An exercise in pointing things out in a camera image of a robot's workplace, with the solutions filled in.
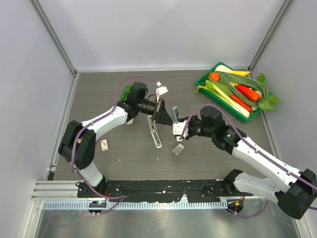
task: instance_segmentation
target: vegetable basket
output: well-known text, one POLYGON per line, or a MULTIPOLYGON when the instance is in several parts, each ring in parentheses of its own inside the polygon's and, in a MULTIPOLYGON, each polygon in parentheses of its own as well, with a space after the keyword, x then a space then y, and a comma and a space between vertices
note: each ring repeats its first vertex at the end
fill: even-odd
MULTIPOLYGON (((224 65, 226 67, 228 67, 229 69, 233 70, 232 68, 230 68, 229 66, 227 66, 226 64, 219 62, 218 64, 216 64, 214 67, 212 67, 211 70, 209 70, 203 77, 201 77, 200 79, 198 79, 196 81, 196 85, 197 86, 203 86, 203 84, 206 81, 206 77, 211 73, 214 72, 215 69, 219 66, 219 65, 224 65)), ((230 114, 232 114, 234 117, 236 117, 239 121, 246 123, 248 121, 253 120, 253 118, 259 113, 259 111, 261 109, 257 109, 254 114, 249 117, 246 118, 244 115, 242 115, 241 113, 239 113, 238 111, 236 111, 235 109, 233 109, 230 105, 228 105, 226 102, 224 102, 221 98, 217 97, 215 94, 213 94, 212 92, 209 92, 205 89, 200 89, 199 90, 202 94, 206 95, 208 98, 210 98, 212 101, 214 101, 215 103, 217 103, 219 106, 221 106, 223 109, 225 109, 227 112, 229 112, 230 114)))

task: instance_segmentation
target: red chili pepper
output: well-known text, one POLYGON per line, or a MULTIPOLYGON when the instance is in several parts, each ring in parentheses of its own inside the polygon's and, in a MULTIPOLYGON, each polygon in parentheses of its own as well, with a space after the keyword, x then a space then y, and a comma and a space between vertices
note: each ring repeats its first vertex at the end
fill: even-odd
POLYGON ((250 99, 253 102, 257 102, 260 99, 260 95, 253 91, 252 89, 248 88, 244 85, 236 85, 236 89, 242 93, 247 99, 250 99))
POLYGON ((237 104, 239 104, 240 106, 242 106, 243 108, 245 108, 248 112, 252 111, 252 108, 250 107, 250 105, 246 104, 245 102, 243 102, 240 98, 238 98, 236 95, 234 94, 230 94, 230 97, 232 98, 233 101, 235 101, 237 104))

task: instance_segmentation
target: white wall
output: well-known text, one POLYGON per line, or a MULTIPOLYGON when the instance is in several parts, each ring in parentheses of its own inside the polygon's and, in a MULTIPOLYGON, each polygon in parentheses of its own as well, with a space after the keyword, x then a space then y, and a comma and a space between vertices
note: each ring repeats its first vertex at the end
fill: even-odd
POLYGON ((72 76, 29 1, 0 0, 0 22, 0 232, 17 238, 72 76))
MULTIPOLYGON (((317 1, 294 1, 254 70, 280 97, 267 120, 280 159, 317 173, 317 1)), ((317 212, 309 211, 315 232, 317 212)))
POLYGON ((283 0, 40 0, 77 70, 249 66, 283 0))

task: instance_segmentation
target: wood grain surface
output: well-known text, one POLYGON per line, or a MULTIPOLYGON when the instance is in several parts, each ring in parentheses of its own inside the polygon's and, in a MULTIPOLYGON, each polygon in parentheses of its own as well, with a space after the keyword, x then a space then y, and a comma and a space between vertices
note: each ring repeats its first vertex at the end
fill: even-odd
MULTIPOLYGON (((162 98, 172 117, 172 108, 178 106, 182 117, 194 108, 210 103, 203 94, 194 94, 195 82, 206 71, 149 71, 81 73, 76 88, 69 120, 85 121, 109 110, 115 101, 115 93, 122 79, 131 75, 148 75, 166 85, 169 92, 162 98)), ((146 83, 148 95, 155 93, 156 85, 150 80, 134 78, 128 81, 146 83)), ((251 137, 263 149, 272 153, 263 120, 258 114, 253 121, 243 124, 229 115, 235 125, 251 137)), ((193 137, 182 141, 185 149, 176 156, 172 150, 179 144, 174 140, 171 127, 157 124, 162 148, 154 145, 147 115, 139 114, 132 125, 121 125, 103 135, 109 150, 101 151, 96 142, 94 162, 107 179, 222 179, 232 169, 241 169, 253 176, 264 177, 259 171, 241 159, 217 149, 211 139, 193 137)), ((70 171, 70 164, 58 160, 54 180, 78 180, 70 171)))

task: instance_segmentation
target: orange vegetable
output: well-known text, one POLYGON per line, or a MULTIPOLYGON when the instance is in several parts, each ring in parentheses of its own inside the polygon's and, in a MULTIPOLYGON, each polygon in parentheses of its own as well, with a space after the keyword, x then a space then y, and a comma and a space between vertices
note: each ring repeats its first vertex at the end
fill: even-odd
POLYGON ((208 77, 214 81, 220 81, 220 76, 216 72, 211 72, 208 77))
POLYGON ((260 95, 252 89, 248 88, 247 86, 239 84, 236 86, 236 89, 240 93, 242 93, 247 99, 250 99, 253 102, 257 102, 260 99, 260 95))
POLYGON ((233 101, 235 101, 237 104, 239 104, 240 106, 242 106, 244 109, 246 109, 248 112, 252 111, 252 108, 250 107, 250 105, 246 104, 245 102, 243 102, 239 97, 237 97, 234 94, 230 94, 230 97, 232 98, 233 101))

